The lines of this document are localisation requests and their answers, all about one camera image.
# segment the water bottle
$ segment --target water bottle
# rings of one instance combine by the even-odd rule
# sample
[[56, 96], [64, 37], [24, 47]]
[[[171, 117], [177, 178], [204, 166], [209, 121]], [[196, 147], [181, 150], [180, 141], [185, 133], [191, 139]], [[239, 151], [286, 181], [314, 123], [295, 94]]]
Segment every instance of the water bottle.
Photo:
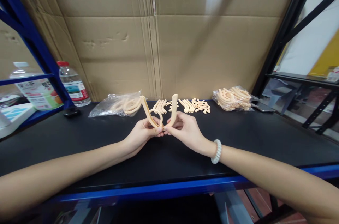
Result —
[[[43, 75], [41, 70], [31, 68], [27, 62], [14, 62], [13, 64], [17, 69], [11, 73], [10, 78]], [[29, 80], [15, 85], [37, 110], [55, 109], [63, 104], [47, 78]]]
[[59, 76], [61, 82], [66, 88], [70, 98], [77, 107], [86, 106], [91, 103], [91, 99], [81, 81], [78, 73], [69, 67], [69, 63], [66, 61], [58, 61]]

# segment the black phone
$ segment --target black phone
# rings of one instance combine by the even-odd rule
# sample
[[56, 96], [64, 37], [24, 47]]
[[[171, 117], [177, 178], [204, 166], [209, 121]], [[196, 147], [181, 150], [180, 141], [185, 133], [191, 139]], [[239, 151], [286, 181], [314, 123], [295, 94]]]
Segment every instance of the black phone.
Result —
[[275, 109], [270, 108], [269, 106], [262, 104], [261, 102], [259, 102], [258, 104], [256, 104], [257, 106], [255, 107], [257, 110], [261, 111], [261, 112], [265, 112], [265, 113], [274, 113]]

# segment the hand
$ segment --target hand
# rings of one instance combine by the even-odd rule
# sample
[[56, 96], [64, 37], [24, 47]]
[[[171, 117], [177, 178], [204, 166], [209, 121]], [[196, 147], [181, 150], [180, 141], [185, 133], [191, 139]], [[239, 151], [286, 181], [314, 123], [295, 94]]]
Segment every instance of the hand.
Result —
[[165, 135], [173, 135], [193, 151], [214, 158], [216, 144], [202, 135], [195, 117], [177, 111], [173, 126], [166, 125], [164, 129]]
[[[152, 116], [154, 121], [159, 124], [160, 120]], [[148, 119], [143, 119], [137, 122], [134, 126], [131, 133], [123, 140], [125, 145], [128, 148], [130, 156], [136, 155], [141, 148], [147, 143], [147, 141], [155, 136], [161, 137], [164, 135], [162, 132], [163, 128], [158, 127], [154, 128], [148, 121]]]

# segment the forearm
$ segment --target forearm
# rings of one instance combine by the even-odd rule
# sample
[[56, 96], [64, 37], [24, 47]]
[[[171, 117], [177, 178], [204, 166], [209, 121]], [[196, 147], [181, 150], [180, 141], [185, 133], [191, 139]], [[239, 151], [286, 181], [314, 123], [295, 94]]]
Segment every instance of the forearm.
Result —
[[124, 161], [123, 142], [39, 163], [0, 177], [0, 220], [10, 219], [72, 183]]
[[228, 146], [222, 146], [220, 162], [304, 215], [338, 220], [339, 190], [316, 176]]

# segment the bracelet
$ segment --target bracelet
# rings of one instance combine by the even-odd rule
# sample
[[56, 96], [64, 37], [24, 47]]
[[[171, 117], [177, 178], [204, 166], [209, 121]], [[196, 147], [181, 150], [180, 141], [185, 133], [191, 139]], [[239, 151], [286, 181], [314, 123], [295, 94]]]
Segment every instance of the bracelet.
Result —
[[217, 164], [220, 160], [220, 155], [221, 155], [221, 142], [218, 139], [216, 139], [214, 142], [217, 144], [217, 149], [216, 149], [216, 155], [213, 159], [211, 158], [211, 161], [213, 164]]

